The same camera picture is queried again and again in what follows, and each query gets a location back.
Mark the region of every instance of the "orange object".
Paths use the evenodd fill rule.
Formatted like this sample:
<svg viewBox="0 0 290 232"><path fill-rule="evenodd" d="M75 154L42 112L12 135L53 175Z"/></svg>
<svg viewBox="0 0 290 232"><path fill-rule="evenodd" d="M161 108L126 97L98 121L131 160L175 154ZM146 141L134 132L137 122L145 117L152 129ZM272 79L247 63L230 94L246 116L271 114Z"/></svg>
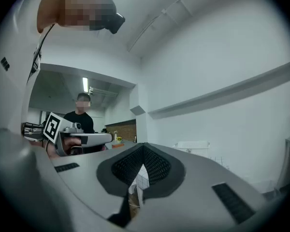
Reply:
<svg viewBox="0 0 290 232"><path fill-rule="evenodd" d="M112 149L114 149L114 148L118 148L118 147L122 147L122 146L124 146L125 144L117 144L117 145L112 145Z"/></svg>

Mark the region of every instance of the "ceiling fixture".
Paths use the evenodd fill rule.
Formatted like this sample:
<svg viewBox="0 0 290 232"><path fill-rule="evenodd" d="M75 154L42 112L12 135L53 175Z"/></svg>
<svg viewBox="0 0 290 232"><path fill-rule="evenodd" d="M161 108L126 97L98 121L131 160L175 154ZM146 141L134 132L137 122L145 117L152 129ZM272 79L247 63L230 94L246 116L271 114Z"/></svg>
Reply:
<svg viewBox="0 0 290 232"><path fill-rule="evenodd" d="M88 79L83 77L84 92L88 93Z"/></svg>
<svg viewBox="0 0 290 232"><path fill-rule="evenodd" d="M94 87L90 87L89 89L89 95L92 94L98 94L98 95L104 95L104 96L108 96L108 97L117 97L117 93L111 92L111 91L106 91L103 89L98 89L98 88L94 88Z"/></svg>

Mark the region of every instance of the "hand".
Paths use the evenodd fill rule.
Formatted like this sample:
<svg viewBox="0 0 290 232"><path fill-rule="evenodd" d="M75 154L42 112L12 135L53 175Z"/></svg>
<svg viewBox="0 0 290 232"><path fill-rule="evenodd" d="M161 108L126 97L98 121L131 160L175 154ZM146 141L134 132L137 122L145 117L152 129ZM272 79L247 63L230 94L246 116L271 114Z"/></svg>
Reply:
<svg viewBox="0 0 290 232"><path fill-rule="evenodd" d="M70 154L71 147L76 145L81 145L81 140L77 137L67 137L62 142L63 150L67 155ZM47 147L47 153L50 158L58 158L60 157L55 150L55 146L50 142Z"/></svg>

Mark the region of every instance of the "black and white square marker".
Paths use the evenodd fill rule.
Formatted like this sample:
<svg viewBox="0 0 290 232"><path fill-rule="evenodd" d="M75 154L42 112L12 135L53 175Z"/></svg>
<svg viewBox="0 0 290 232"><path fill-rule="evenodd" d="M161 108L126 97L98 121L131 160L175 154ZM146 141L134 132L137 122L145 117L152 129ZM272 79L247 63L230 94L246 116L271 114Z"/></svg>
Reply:
<svg viewBox="0 0 290 232"><path fill-rule="evenodd" d="M44 134L54 143L59 130L60 119L49 115L48 122L45 126Z"/></svg>

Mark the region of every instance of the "hair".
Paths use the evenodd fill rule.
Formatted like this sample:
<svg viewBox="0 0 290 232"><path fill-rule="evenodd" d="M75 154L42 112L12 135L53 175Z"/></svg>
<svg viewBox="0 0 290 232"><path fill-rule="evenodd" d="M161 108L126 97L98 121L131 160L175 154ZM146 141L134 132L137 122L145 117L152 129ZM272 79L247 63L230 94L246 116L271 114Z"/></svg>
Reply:
<svg viewBox="0 0 290 232"><path fill-rule="evenodd" d="M90 101L90 96L87 94L87 93L79 93L78 96L77 96L77 99L81 98L81 97L86 97L89 99Z"/></svg>

